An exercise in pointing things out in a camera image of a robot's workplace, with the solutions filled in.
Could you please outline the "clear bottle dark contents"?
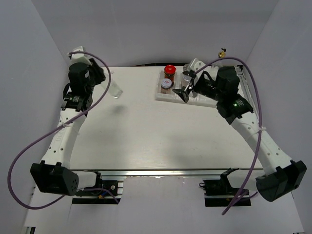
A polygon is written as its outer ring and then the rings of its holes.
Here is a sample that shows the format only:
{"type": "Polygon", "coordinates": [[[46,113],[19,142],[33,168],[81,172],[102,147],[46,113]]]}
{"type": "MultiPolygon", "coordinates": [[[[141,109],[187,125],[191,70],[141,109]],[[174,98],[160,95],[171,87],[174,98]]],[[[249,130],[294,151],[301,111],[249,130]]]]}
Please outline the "clear bottle dark contents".
{"type": "MultiPolygon", "coordinates": [[[[226,48],[221,48],[221,51],[218,53],[218,58],[224,58],[226,57],[226,48]]],[[[217,62],[214,63],[214,66],[217,66],[217,67],[222,67],[223,66],[223,62],[224,60],[219,60],[217,62]]]]}

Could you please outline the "purple lid spice jar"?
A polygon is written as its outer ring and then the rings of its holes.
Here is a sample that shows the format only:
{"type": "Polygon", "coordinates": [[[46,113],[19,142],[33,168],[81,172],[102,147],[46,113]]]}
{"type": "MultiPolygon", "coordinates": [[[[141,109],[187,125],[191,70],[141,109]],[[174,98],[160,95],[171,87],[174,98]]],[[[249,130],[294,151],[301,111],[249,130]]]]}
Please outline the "purple lid spice jar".
{"type": "Polygon", "coordinates": [[[168,78],[164,78],[160,83],[160,92],[162,94],[170,94],[172,87],[172,81],[168,78]]]}

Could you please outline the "red lid sauce jar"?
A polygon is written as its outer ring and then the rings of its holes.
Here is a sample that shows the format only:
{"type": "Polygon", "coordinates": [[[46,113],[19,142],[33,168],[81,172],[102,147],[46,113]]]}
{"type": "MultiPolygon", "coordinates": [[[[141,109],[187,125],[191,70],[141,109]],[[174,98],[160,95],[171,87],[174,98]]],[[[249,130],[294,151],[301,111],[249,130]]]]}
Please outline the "red lid sauce jar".
{"type": "Polygon", "coordinates": [[[176,67],[173,65],[166,65],[164,68],[164,78],[169,79],[172,82],[172,85],[174,84],[176,74],[176,67]]]}

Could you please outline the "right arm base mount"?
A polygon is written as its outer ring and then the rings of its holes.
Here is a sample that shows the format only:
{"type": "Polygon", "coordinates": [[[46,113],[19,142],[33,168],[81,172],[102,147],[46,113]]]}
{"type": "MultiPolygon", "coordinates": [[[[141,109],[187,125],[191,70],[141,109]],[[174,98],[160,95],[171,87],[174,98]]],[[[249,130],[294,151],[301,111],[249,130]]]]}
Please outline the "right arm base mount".
{"type": "Polygon", "coordinates": [[[234,199],[242,181],[245,178],[244,171],[239,168],[226,170],[208,170],[201,174],[202,181],[199,187],[203,189],[206,207],[226,208],[234,199]],[[238,184],[230,182],[230,175],[238,172],[238,184]]]}

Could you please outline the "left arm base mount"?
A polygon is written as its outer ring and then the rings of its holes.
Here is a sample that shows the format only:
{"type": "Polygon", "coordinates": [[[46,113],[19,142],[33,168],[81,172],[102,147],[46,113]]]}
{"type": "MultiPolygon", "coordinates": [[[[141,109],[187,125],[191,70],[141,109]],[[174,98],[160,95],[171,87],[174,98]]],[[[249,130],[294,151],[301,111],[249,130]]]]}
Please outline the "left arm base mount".
{"type": "Polygon", "coordinates": [[[92,187],[78,190],[72,198],[72,204],[117,205],[122,196],[123,181],[97,172],[96,183],[92,187]]]}

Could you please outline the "white three-slot organizer tray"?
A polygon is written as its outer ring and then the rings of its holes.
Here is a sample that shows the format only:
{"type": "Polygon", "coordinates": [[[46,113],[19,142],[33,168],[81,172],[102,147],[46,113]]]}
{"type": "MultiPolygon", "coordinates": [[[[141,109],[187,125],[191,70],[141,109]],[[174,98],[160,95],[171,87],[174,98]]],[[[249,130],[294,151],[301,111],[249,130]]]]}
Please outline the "white three-slot organizer tray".
{"type": "Polygon", "coordinates": [[[164,79],[164,72],[161,71],[159,73],[158,80],[157,80],[155,100],[179,103],[179,104],[189,104],[189,105],[196,105],[196,106],[203,106],[203,107],[211,107],[211,108],[216,107],[215,100],[205,97],[203,95],[200,95],[200,94],[193,95],[193,93],[190,92],[189,101],[185,103],[177,94],[175,94],[172,91],[175,88],[180,89],[182,87],[182,80],[184,79],[184,75],[182,74],[182,72],[176,72],[174,85],[166,93],[162,93],[161,91],[161,82],[163,79],[164,79]]]}

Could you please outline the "glass bottle gold spout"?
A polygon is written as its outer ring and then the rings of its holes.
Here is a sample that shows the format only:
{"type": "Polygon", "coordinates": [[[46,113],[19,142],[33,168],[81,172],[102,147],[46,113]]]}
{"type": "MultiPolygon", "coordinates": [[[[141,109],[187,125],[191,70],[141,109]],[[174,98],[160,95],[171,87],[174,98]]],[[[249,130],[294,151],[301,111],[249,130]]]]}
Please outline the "glass bottle gold spout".
{"type": "Polygon", "coordinates": [[[110,84],[106,85],[106,88],[108,88],[108,93],[114,98],[120,98],[123,93],[123,90],[114,80],[111,80],[110,84]]]}

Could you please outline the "silver lid white shaker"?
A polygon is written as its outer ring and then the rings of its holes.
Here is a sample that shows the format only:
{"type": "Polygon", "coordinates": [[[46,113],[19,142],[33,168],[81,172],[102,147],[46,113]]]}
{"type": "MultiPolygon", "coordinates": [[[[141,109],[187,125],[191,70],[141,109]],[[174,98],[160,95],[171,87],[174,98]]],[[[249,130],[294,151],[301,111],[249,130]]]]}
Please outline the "silver lid white shaker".
{"type": "Polygon", "coordinates": [[[184,71],[184,72],[185,72],[185,71],[187,71],[187,72],[191,71],[191,67],[190,67],[190,64],[189,64],[189,63],[187,63],[187,64],[185,64],[185,65],[183,66],[183,71],[184,71]]]}

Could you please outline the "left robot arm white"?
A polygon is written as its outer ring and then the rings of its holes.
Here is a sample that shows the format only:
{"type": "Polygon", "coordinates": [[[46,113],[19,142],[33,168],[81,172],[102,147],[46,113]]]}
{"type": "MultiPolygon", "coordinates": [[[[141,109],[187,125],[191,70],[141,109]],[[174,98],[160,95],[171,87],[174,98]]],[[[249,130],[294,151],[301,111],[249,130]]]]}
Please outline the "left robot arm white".
{"type": "Polygon", "coordinates": [[[58,130],[40,163],[30,173],[42,193],[75,195],[86,188],[97,195],[103,189],[97,172],[70,170],[71,155],[79,130],[86,120],[85,111],[92,105],[94,87],[105,80],[103,69],[94,59],[75,62],[69,67],[69,83],[63,90],[58,130]]]}

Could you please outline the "white tube bottle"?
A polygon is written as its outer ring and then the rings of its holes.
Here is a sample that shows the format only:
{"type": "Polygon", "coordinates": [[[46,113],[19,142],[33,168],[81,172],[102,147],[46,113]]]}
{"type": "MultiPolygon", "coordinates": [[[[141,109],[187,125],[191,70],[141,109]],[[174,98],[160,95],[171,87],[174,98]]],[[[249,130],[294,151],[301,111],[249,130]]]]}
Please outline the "white tube bottle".
{"type": "Polygon", "coordinates": [[[181,89],[185,89],[188,86],[191,79],[192,78],[190,76],[181,74],[181,82],[180,82],[181,89]]]}

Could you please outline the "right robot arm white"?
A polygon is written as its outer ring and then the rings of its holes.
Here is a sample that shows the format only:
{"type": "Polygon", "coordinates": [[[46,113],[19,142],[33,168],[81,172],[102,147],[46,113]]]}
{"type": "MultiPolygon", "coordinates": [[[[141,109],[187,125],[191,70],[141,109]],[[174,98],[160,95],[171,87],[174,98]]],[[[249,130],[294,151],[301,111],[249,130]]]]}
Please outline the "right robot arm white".
{"type": "Polygon", "coordinates": [[[216,103],[219,114],[247,142],[257,155],[264,174],[253,174],[254,180],[248,183],[267,201],[273,202],[283,195],[297,189],[307,170],[303,161],[291,159],[284,153],[267,131],[259,127],[260,116],[238,92],[240,79],[232,66],[219,68],[216,78],[207,71],[192,79],[186,87],[174,89],[185,103],[190,93],[198,93],[211,98],[216,103]]]}

